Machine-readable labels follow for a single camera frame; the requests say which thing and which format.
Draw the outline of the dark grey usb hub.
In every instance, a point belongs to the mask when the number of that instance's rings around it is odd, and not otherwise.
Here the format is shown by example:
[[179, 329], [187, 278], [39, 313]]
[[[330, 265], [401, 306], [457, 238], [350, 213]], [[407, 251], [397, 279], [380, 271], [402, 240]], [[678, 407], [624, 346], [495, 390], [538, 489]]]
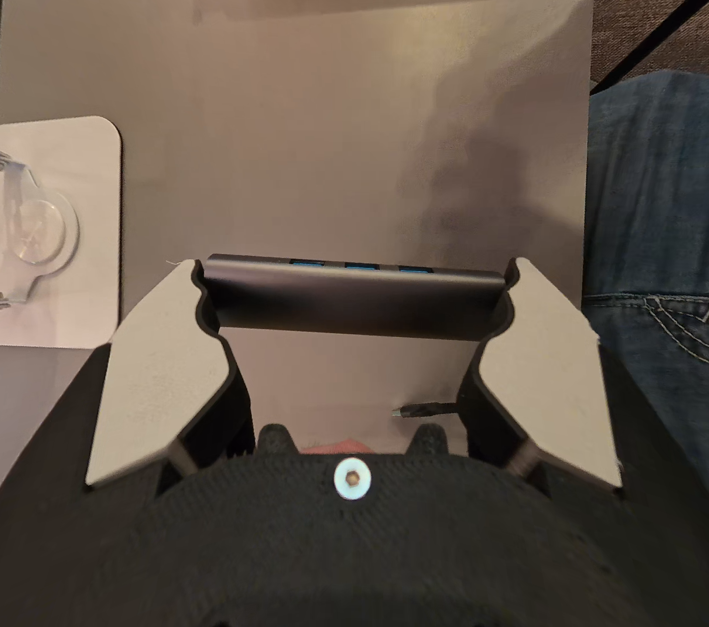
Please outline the dark grey usb hub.
[[220, 325], [481, 342], [506, 283], [498, 272], [211, 255], [203, 277]]

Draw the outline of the black floor stand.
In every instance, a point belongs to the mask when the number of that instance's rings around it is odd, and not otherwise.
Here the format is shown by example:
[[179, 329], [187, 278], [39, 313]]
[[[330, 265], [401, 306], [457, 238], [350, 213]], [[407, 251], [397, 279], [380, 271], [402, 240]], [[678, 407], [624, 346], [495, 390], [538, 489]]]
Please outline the black floor stand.
[[636, 66], [663, 45], [675, 32], [706, 7], [708, 0], [683, 0], [632, 51], [619, 61], [607, 75], [590, 88], [590, 96], [615, 86]]

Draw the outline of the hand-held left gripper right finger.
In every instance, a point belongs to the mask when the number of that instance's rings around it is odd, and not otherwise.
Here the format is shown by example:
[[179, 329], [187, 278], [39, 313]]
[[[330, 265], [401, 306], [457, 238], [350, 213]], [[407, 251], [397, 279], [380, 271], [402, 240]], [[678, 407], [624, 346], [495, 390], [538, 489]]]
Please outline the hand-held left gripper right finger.
[[524, 480], [549, 464], [623, 486], [598, 335], [526, 258], [509, 261], [456, 408], [475, 460]]

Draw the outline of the person's jeans leg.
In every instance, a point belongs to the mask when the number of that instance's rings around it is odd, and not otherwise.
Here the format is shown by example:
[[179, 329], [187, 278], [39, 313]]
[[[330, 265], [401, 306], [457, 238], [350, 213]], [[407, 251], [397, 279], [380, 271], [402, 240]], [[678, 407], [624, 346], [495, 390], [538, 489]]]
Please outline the person's jeans leg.
[[708, 75], [590, 98], [582, 310], [708, 484]]

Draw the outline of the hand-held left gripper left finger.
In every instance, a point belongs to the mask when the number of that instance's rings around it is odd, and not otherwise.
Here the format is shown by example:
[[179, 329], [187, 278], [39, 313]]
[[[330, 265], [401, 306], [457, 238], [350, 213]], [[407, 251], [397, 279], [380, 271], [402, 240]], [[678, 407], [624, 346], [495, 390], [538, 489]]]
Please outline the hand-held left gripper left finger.
[[253, 454], [250, 396], [219, 332], [196, 259], [173, 267], [125, 317], [111, 338], [88, 486], [156, 462], [186, 477]]

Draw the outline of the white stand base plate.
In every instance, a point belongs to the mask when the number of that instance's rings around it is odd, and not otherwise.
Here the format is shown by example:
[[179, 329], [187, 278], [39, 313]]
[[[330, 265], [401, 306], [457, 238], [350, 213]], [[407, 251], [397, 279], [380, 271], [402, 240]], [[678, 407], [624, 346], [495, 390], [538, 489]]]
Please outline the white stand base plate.
[[119, 319], [122, 141], [99, 116], [1, 126], [1, 346], [92, 349]]

